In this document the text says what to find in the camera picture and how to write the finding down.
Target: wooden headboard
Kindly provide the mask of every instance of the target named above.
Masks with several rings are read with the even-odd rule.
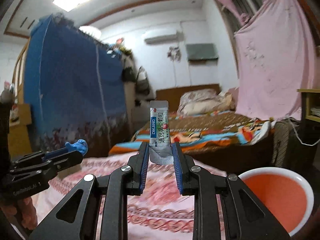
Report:
[[[175,112],[178,110],[181,96],[190,91],[201,90],[212,88],[217,94],[221,92],[219,84],[201,85],[201,86],[190,86],[190,87],[179,87],[169,88],[156,91],[156,100],[166,100],[169,102],[169,111]]]

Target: silver screw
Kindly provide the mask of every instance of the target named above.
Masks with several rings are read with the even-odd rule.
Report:
[[[193,172],[199,172],[199,171],[201,171],[201,168],[200,168],[199,166],[192,166],[192,167],[191,167],[191,170],[192,170]]]
[[[130,171],[130,170],[131,170],[131,167],[129,165],[125,165],[125,166],[121,167],[121,171],[126,172],[126,171]]]
[[[228,176],[228,179],[232,180],[232,181],[236,181],[238,179],[238,176],[236,174],[230,174]]]
[[[84,176],[85,181],[91,181],[94,179],[94,176],[92,174],[87,174]]]

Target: white wall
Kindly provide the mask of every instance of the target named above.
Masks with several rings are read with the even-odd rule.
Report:
[[[238,87],[235,54],[221,12],[214,0],[204,0],[203,11],[206,15],[212,42],[218,49],[218,73],[222,90],[227,91],[229,88]]]
[[[4,82],[11,83],[13,69],[23,45],[0,42],[0,92],[4,88]]]
[[[147,45],[142,35],[150,29],[174,27],[181,38],[177,42]],[[205,14],[202,10],[176,10],[143,15],[119,22],[102,29],[101,40],[115,43],[124,37],[124,44],[132,49],[136,67],[143,66],[148,73],[152,90],[172,87],[219,83],[217,63],[208,61],[206,65],[189,65],[185,44],[210,43]],[[167,58],[170,46],[179,46],[181,62]]]

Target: white bowl rim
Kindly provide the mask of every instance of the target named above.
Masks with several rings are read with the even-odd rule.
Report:
[[[287,177],[289,179],[292,179],[293,181],[297,182],[304,190],[307,198],[307,208],[303,215],[302,220],[300,223],[296,226],[294,230],[292,230],[289,235],[293,236],[295,233],[297,233],[308,221],[314,204],[314,195],[313,190],[310,186],[310,184],[307,182],[307,180],[299,175],[298,173],[295,173],[294,171],[290,171],[283,168],[277,168],[277,167],[263,167],[263,168],[257,168],[250,171],[246,171],[239,175],[239,178],[241,180],[248,179],[250,177],[253,177],[255,175],[261,175],[261,174],[275,174]]]

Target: blue wardrobe cover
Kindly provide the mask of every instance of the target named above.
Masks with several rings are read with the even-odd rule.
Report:
[[[82,138],[91,156],[106,156],[127,139],[122,69],[117,55],[75,28],[53,16],[42,19],[31,33],[24,75],[33,150],[54,150]]]

